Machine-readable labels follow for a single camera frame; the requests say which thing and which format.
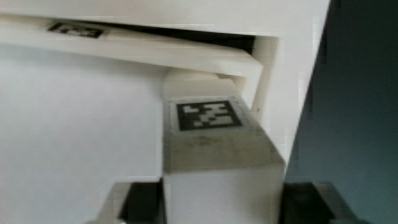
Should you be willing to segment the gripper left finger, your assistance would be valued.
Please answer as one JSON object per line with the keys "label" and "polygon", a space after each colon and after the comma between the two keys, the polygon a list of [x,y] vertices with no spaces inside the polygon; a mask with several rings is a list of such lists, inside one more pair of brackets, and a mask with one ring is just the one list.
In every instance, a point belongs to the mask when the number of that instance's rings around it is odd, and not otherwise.
{"label": "gripper left finger", "polygon": [[96,218],[86,224],[166,224],[164,179],[112,185]]}

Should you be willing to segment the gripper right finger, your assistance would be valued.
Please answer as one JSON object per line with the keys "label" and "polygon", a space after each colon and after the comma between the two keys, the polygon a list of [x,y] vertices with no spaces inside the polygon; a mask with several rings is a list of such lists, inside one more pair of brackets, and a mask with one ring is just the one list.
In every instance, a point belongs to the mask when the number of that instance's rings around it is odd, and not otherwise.
{"label": "gripper right finger", "polygon": [[372,224],[350,209],[331,182],[286,183],[279,224]]}

